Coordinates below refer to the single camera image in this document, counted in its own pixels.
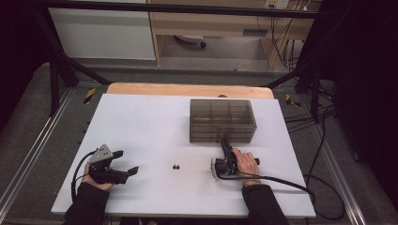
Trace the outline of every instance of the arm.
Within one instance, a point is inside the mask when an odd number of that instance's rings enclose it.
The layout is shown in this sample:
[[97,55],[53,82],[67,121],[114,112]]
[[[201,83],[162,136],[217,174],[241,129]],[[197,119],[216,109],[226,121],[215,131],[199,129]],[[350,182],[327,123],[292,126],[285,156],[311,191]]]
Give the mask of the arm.
[[113,184],[99,185],[88,175],[88,165],[84,168],[81,185],[75,202],[64,215],[64,225],[102,225],[105,217],[105,206],[109,198],[109,190]]
[[[240,172],[254,175],[260,173],[252,153],[241,154],[236,148],[233,151],[237,156],[237,167]],[[249,209],[249,224],[289,224],[269,186],[262,185],[259,179],[243,179],[242,184],[243,199]]]

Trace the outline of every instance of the yellow and black tape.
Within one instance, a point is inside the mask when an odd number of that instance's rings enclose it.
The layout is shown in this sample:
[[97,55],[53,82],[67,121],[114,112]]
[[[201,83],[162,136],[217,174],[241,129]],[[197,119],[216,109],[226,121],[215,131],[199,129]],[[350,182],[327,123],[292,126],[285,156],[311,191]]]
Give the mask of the yellow and black tape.
[[299,102],[292,101],[288,94],[286,94],[286,105],[294,105],[296,107],[301,107],[301,104]]
[[87,95],[85,96],[83,104],[88,104],[90,103],[91,98],[94,96],[94,93],[96,92],[96,88],[90,88],[88,91]]

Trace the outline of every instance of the black sleeve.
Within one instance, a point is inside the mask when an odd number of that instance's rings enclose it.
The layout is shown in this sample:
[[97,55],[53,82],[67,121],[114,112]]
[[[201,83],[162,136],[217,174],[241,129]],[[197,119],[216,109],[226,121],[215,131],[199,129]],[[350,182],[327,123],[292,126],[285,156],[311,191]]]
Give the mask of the black sleeve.
[[109,192],[82,183],[75,202],[64,215],[64,225],[102,225]]
[[244,187],[242,195],[249,209],[250,225],[289,225],[271,187],[267,185]]

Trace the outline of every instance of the gray floor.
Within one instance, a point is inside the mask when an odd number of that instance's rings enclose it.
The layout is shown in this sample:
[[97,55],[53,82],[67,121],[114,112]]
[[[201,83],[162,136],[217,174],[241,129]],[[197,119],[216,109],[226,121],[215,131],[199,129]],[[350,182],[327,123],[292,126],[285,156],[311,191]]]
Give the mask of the gray floor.
[[[266,57],[259,48],[259,42],[252,38],[207,38],[207,47],[184,43],[173,37],[166,39],[163,61],[160,66],[150,63],[115,65],[93,68],[98,74],[117,82],[135,83],[200,83],[258,86],[282,76],[286,69],[267,67]],[[45,144],[38,161],[26,179],[14,204],[8,211],[6,221],[33,219],[39,224],[44,221],[61,221],[62,217],[50,213],[59,188],[68,172],[79,142],[84,138],[87,122],[96,110],[100,94],[106,86],[98,85],[80,74],[82,82],[74,89],[69,104]],[[283,115],[295,116],[306,113],[303,107],[287,105],[285,95],[292,100],[302,101],[307,95],[295,95],[295,81],[289,81],[273,90],[280,101]],[[90,104],[83,104],[89,87],[95,85],[96,93]],[[1,158],[0,193],[4,193],[14,174],[28,154],[31,146],[44,127],[50,111],[49,71],[39,69],[26,89],[23,98],[0,136]],[[321,98],[323,105],[327,99]],[[361,212],[368,224],[398,224],[398,216],[387,196],[375,180],[369,167],[355,162],[352,150],[341,129],[339,120],[326,120],[327,142],[337,158],[344,176],[353,190]],[[318,141],[311,127],[291,133],[292,144],[303,173],[307,173]],[[333,185],[329,168],[322,155],[316,162],[314,174]],[[311,181],[310,188],[317,196],[315,208],[331,217],[341,211],[338,198],[328,188]],[[321,217],[309,219],[310,224],[351,224],[348,216],[331,221]]]

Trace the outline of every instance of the transparent gray box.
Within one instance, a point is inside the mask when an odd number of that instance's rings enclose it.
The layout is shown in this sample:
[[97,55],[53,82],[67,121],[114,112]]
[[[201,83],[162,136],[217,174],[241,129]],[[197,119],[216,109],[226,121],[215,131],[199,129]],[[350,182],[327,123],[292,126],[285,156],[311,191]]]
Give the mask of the transparent gray box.
[[191,100],[190,143],[249,143],[256,129],[249,100]]

